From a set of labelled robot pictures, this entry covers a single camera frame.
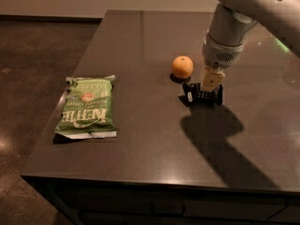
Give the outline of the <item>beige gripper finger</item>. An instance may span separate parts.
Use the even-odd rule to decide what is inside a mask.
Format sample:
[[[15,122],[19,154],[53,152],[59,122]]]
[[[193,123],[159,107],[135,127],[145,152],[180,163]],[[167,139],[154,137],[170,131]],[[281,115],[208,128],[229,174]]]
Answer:
[[[201,68],[200,84],[204,92],[212,92],[224,80],[225,74],[222,67],[209,67],[203,65]]]

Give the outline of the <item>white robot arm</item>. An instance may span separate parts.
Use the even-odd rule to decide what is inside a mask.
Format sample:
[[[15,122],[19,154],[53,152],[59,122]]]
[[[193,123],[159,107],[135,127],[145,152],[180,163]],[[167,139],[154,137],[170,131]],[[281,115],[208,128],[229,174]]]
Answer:
[[[300,0],[218,0],[202,47],[201,90],[212,92],[238,60],[247,32],[261,24],[294,54],[300,54]]]

